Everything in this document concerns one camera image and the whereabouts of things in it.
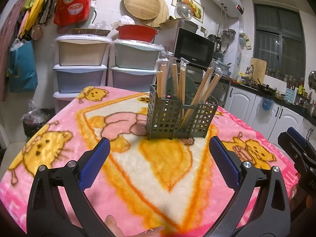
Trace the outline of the person's right hand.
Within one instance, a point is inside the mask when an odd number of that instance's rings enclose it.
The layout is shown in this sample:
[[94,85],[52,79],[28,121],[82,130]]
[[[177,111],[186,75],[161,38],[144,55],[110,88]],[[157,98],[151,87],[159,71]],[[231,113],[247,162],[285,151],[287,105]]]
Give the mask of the person's right hand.
[[288,197],[290,225],[293,229],[315,227],[315,170],[297,173],[298,183]]

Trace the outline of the person's left hand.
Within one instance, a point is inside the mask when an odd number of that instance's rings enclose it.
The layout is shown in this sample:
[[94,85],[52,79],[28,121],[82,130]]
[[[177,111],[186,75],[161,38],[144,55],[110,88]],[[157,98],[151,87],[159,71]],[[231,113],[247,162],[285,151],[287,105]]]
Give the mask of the person's left hand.
[[[107,215],[105,221],[105,225],[107,228],[111,230],[111,232],[116,236],[116,237],[125,237],[123,231],[118,227],[116,219],[112,215]],[[144,232],[141,232],[136,235],[132,235],[131,237],[159,237],[160,232],[164,230],[165,226],[159,226],[159,227],[154,227],[152,229],[147,229]]]

